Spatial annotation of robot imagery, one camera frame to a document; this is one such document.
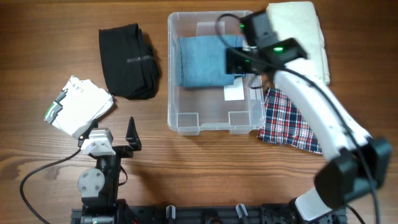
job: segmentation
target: white towel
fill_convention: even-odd
[[[107,91],[72,76],[44,116],[44,121],[78,139],[95,118],[113,105]]]
[[[325,40],[312,2],[270,3],[267,13],[279,40],[295,38],[317,66],[318,78],[330,83]]]

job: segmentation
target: plaid cloth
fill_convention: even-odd
[[[322,153],[307,122],[284,93],[269,88],[264,101],[266,125],[259,130],[260,140],[272,144],[290,144],[299,149]]]

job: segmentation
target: transparent storage box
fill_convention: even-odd
[[[216,35],[215,21],[224,13],[239,17],[250,11],[173,12],[167,20],[169,27],[169,98],[167,122],[171,130],[181,135],[198,135],[206,130],[229,130],[231,134],[247,134],[265,122],[262,89],[248,87],[253,75],[243,78],[244,100],[224,98],[224,87],[185,88],[178,86],[178,38]],[[241,34],[239,22],[225,17],[220,22],[222,34]],[[261,77],[254,83],[261,84]]]

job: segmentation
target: wood grain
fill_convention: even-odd
[[[398,17],[393,1],[314,1],[325,35],[330,88],[373,136],[398,146]],[[70,2],[0,5],[0,219],[39,223],[19,195],[23,176],[67,157],[76,141],[43,122],[71,75],[106,88],[98,29],[138,23],[157,51],[162,77],[150,100],[117,98],[101,122],[124,144],[134,116],[143,150],[123,160],[129,174],[119,196],[130,205],[177,206],[283,203],[313,186],[324,164],[316,154],[264,144],[226,131],[183,137],[167,126],[167,17],[177,11],[252,11],[267,1]],[[379,191],[383,223],[398,223],[398,158],[394,150],[385,187]],[[51,223],[69,223],[80,208],[77,178],[93,167],[79,155],[29,179],[25,193]],[[353,206],[373,223],[371,198]],[[350,223],[358,221],[350,215]]]

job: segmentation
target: green light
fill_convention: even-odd
[[[284,50],[283,47],[274,47],[274,51],[281,53]]]

